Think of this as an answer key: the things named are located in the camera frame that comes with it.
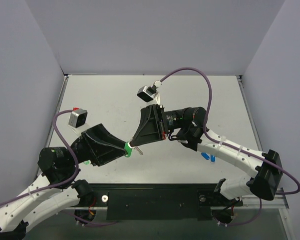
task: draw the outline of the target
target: green object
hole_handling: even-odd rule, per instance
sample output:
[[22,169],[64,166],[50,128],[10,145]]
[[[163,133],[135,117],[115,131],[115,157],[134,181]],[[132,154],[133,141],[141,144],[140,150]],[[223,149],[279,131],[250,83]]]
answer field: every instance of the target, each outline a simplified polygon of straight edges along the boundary
[[129,147],[129,144],[126,142],[124,145],[124,149],[126,150],[126,157],[129,158],[131,157],[132,154],[132,148]]

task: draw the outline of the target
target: robotic arm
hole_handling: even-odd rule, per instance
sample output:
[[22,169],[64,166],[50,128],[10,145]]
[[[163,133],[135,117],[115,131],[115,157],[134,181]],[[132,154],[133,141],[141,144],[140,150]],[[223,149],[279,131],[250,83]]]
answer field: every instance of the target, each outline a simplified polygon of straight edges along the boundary
[[[148,106],[141,109],[139,127],[129,142],[116,138],[102,124],[89,127],[85,123],[87,111],[72,111],[69,125],[79,137],[71,149],[79,163],[90,160],[93,166],[102,166],[119,157],[128,157],[133,148],[167,138],[194,151],[215,155],[247,174],[239,179],[220,180],[214,190],[215,198],[233,202],[241,196],[254,194],[261,199],[273,200],[283,173],[255,156],[282,167],[279,154],[273,150],[264,153],[245,148],[204,128],[206,110],[202,107],[165,112],[157,92],[160,85],[161,82],[156,81],[139,90],[137,95]],[[88,206],[93,202],[95,195],[85,180],[30,193],[40,187],[61,183],[73,175],[76,168],[68,149],[42,149],[38,165],[42,174],[21,193],[29,194],[0,208],[0,239],[23,239],[26,232],[53,214],[77,204]]]

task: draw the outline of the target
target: gray wall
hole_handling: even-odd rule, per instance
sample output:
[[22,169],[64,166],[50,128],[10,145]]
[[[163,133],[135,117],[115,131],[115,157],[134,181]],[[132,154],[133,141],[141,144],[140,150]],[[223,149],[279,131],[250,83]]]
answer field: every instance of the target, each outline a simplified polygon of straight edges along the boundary
[[63,73],[24,0],[0,0],[0,202],[33,181]]
[[284,0],[26,2],[66,74],[239,75]]
[[[300,0],[286,0],[243,77],[264,149],[300,180]],[[296,189],[283,177],[285,190]],[[300,239],[300,193],[288,196]]]

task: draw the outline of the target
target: wall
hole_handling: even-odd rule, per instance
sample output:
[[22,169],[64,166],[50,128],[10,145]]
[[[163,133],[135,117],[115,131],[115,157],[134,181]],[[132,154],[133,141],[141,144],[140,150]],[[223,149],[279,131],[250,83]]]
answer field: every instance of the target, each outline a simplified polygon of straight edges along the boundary
[[[264,149],[278,151],[300,180],[300,0],[286,0],[244,73],[244,90]],[[285,190],[296,188],[283,177]],[[288,196],[300,239],[300,193]]]
[[26,2],[66,74],[240,75],[284,0]]
[[0,0],[0,202],[33,181],[63,73],[24,0]]

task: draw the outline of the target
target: purple cable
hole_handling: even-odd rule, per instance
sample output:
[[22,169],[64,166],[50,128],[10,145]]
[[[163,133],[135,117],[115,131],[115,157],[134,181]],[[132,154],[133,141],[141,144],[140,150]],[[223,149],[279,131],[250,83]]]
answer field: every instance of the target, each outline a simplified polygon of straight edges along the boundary
[[90,227],[90,228],[92,228],[92,227],[105,227],[105,226],[110,226],[110,225],[114,225],[114,224],[116,224],[117,222],[110,222],[110,223],[93,223],[93,222],[89,222],[89,221],[87,221],[87,220],[84,220],[83,218],[81,218],[81,217],[79,217],[79,216],[76,216],[76,215],[74,215],[73,213],[69,213],[69,212],[65,212],[65,211],[62,211],[61,213],[63,213],[63,214],[67,214],[67,215],[69,215],[69,216],[72,216],[72,217],[74,217],[74,218],[76,218],[76,219],[79,219],[80,221],[82,221],[82,222],[84,222],[84,223],[86,223],[86,224],[89,224],[89,225],[85,225],[86,227]]
[[245,224],[249,224],[249,223],[251,223],[251,222],[253,222],[255,219],[257,219],[260,215],[261,215],[261,212],[262,212],[262,199],[260,199],[260,208],[259,208],[259,211],[258,211],[258,213],[254,216],[254,217],[252,217],[250,220],[247,220],[247,221],[244,221],[244,222],[235,222],[235,223],[230,223],[230,224],[225,224],[225,223],[223,223],[223,222],[220,222],[219,220],[217,220],[216,218],[215,218],[215,216],[213,216],[213,218],[218,222],[218,223],[220,223],[220,225],[223,225],[223,226],[226,226],[226,227],[233,227],[233,226],[241,226],[241,225],[245,225]]
[[[206,123],[207,123],[207,121],[208,121],[208,115],[209,115],[210,108],[211,108],[211,103],[212,103],[212,87],[211,87],[211,83],[210,83],[210,80],[208,79],[208,77],[207,77],[202,71],[200,71],[200,70],[198,70],[198,69],[196,69],[196,68],[193,68],[193,67],[182,67],[182,68],[176,69],[176,70],[170,72],[169,74],[167,74],[165,77],[163,77],[163,78],[160,80],[160,82],[163,82],[163,81],[164,81],[165,79],[167,79],[169,76],[171,76],[171,75],[173,75],[173,74],[175,74],[175,73],[177,73],[177,72],[179,72],[179,71],[183,71],[183,70],[191,70],[191,71],[195,71],[195,72],[199,73],[199,74],[205,79],[205,81],[206,81],[206,83],[207,83],[207,85],[208,85],[208,88],[209,88],[209,101],[208,101],[208,106],[207,106],[207,108],[206,108],[206,113],[205,113],[205,117],[204,117],[204,121],[203,121],[203,132],[204,132],[205,136],[206,136],[209,140],[211,140],[211,141],[213,141],[213,142],[215,142],[215,143],[219,143],[220,141],[211,138],[211,137],[208,135],[208,133],[206,132]],[[230,148],[232,148],[232,149],[235,149],[235,150],[237,150],[237,151],[240,150],[240,149],[237,148],[236,146],[233,146],[233,145],[228,144],[228,143],[225,143],[225,142],[223,143],[223,145],[228,146],[228,147],[230,147]],[[241,150],[241,152],[242,152],[242,153],[245,153],[245,154],[247,154],[247,155],[253,156],[253,157],[255,157],[255,158],[257,158],[257,159],[259,159],[259,160],[261,160],[261,161],[263,161],[263,162],[266,162],[267,164],[269,164],[269,165],[271,165],[271,166],[277,168],[278,170],[280,170],[281,172],[283,172],[284,174],[286,174],[287,176],[289,176],[289,177],[296,183],[296,185],[298,186],[298,189],[295,190],[295,191],[290,191],[290,192],[287,191],[287,192],[282,192],[282,193],[281,193],[281,192],[278,192],[278,193],[276,193],[277,195],[292,195],[292,194],[297,194],[297,193],[300,192],[300,182],[299,182],[293,175],[291,175],[288,171],[284,170],[282,167],[276,165],[275,163],[272,163],[272,162],[270,162],[270,161],[268,161],[268,160],[266,160],[266,159],[264,159],[264,158],[261,158],[261,157],[255,155],[255,154],[253,154],[253,153],[251,153],[251,152],[245,151],[245,150],[243,150],[243,149]]]
[[[66,142],[66,140],[64,139],[64,137],[62,136],[62,134],[60,133],[58,127],[56,126],[56,120],[57,118],[62,115],[62,114],[67,114],[67,113],[70,113],[72,112],[72,110],[65,110],[65,111],[62,111],[62,112],[59,112],[57,113],[54,117],[53,117],[53,120],[52,120],[52,125],[53,125],[53,128],[56,132],[56,134],[59,136],[59,138],[61,139],[61,141],[63,142],[63,144],[66,146],[66,148],[69,150],[70,154],[72,155],[73,159],[74,159],[74,162],[75,162],[75,171],[74,171],[74,174],[68,178],[67,180],[64,180],[62,182],[59,182],[58,184],[52,184],[52,185],[48,185],[48,186],[44,186],[42,188],[38,188],[36,190],[33,190],[30,192],[30,194],[33,194],[33,193],[37,193],[37,192],[40,192],[40,191],[43,191],[43,190],[46,190],[46,189],[51,189],[51,188],[56,188],[58,186],[61,186],[61,185],[64,185],[64,184],[67,184],[69,182],[72,182],[76,176],[79,174],[79,161],[78,161],[78,158],[76,157],[74,151],[71,149],[70,145]],[[7,200],[7,201],[4,201],[2,203],[0,203],[0,206],[2,205],[5,205],[5,204],[8,204],[10,202],[13,202],[13,201],[16,201],[16,200],[19,200],[21,198],[24,198],[25,196],[29,196],[29,193],[26,193],[26,194],[22,194],[20,196],[17,196],[17,197],[14,197],[10,200]]]

